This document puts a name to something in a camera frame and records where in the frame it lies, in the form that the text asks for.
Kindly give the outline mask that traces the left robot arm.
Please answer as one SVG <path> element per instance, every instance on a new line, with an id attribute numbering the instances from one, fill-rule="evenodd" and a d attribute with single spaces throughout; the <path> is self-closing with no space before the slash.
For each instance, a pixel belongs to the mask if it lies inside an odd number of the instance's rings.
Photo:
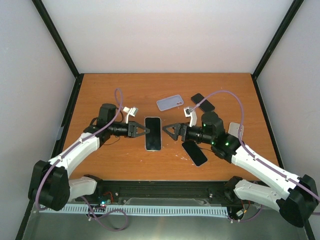
<path id="1" fill-rule="evenodd" d="M 98 116 L 93 118 L 80 137 L 66 150 L 49 161 L 38 161 L 32 171 L 28 198 L 34 201 L 39 211 L 60 211 L 68 202 L 82 196 L 92 201 L 103 198 L 104 188 L 98 185 L 100 178 L 86 175 L 70 179 L 71 174 L 90 154 L 101 148 L 111 136 L 137 138 L 150 130 L 135 122 L 136 107 L 121 109 L 104 103 Z"/>

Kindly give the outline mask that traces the teal phone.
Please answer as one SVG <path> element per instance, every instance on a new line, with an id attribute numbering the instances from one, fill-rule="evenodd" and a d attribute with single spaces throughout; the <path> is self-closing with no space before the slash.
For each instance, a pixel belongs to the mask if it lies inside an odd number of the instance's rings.
<path id="1" fill-rule="evenodd" d="M 160 151 L 162 149 L 162 128 L 159 117 L 146 117 L 144 120 L 145 127 L 150 130 L 145 135 L 145 149 L 147 151 Z"/>

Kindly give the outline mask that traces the beige phone case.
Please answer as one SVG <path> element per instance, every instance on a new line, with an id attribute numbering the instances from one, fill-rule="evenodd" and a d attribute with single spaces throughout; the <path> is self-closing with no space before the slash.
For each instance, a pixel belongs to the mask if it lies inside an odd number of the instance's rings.
<path id="1" fill-rule="evenodd" d="M 236 122 L 231 122 L 228 127 L 228 133 L 232 136 L 238 137 L 239 129 L 240 129 L 240 136 L 243 137 L 244 126 Z"/>

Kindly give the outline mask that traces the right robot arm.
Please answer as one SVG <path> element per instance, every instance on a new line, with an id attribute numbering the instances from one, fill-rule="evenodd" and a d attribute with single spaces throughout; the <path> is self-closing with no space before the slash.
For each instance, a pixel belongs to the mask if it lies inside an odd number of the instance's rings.
<path id="1" fill-rule="evenodd" d="M 238 137 L 225 131 L 223 120 L 215 112 L 201 117 L 196 126 L 196 114 L 190 113 L 190 123 L 163 126 L 163 131 L 173 140 L 209 144 L 220 159 L 240 167 L 264 182 L 254 184 L 236 178 L 231 190 L 240 200 L 248 200 L 269 207 L 291 225 L 302 228 L 320 203 L 315 180 L 305 174 L 300 177 L 266 160 Z"/>

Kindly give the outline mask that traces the white-edged black phone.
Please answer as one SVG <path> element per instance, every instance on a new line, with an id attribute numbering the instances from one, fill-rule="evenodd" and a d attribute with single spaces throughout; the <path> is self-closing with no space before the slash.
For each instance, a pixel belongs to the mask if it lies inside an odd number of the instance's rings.
<path id="1" fill-rule="evenodd" d="M 195 166 L 200 167 L 208 161 L 208 158 L 194 141 L 184 141 L 181 145 Z"/>

